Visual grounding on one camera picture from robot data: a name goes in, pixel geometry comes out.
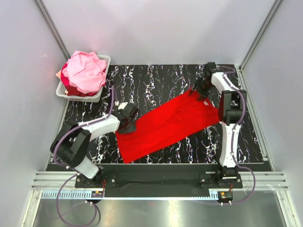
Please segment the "red t-shirt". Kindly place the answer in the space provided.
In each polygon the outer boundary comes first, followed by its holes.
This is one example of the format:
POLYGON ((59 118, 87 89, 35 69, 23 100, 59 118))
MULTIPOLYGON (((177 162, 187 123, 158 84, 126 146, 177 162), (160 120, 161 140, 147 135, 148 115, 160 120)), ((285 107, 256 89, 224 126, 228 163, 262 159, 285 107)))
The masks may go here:
POLYGON ((196 91, 186 91, 136 121, 136 130, 116 132, 124 163, 168 147, 219 122, 218 109, 209 99, 199 100, 196 91))

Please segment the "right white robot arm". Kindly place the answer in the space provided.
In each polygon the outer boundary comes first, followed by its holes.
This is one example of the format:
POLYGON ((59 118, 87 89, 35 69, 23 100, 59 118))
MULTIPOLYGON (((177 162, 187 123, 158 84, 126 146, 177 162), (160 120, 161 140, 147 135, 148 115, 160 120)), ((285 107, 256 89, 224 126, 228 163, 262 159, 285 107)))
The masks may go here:
POLYGON ((190 94, 198 94, 198 101, 205 101, 212 88, 221 94, 218 117, 223 130, 222 151, 214 176, 205 183, 214 183, 222 188, 232 188, 238 178, 236 151, 246 113, 247 92, 236 87, 227 76, 234 72, 231 67, 219 67, 215 62, 209 62, 203 68, 204 76, 198 78, 190 89, 190 94))

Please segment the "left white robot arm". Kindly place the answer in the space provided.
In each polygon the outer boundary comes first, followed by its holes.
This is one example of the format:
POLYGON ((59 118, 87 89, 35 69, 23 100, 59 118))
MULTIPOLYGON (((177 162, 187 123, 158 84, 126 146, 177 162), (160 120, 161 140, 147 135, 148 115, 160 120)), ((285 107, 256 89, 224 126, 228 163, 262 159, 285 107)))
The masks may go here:
POLYGON ((137 114, 138 108, 134 104, 124 102, 111 107, 104 117, 80 123, 67 121, 50 146, 53 161, 75 170, 91 187, 98 187, 102 183, 103 169, 87 157, 89 143, 108 133, 134 132, 137 114))

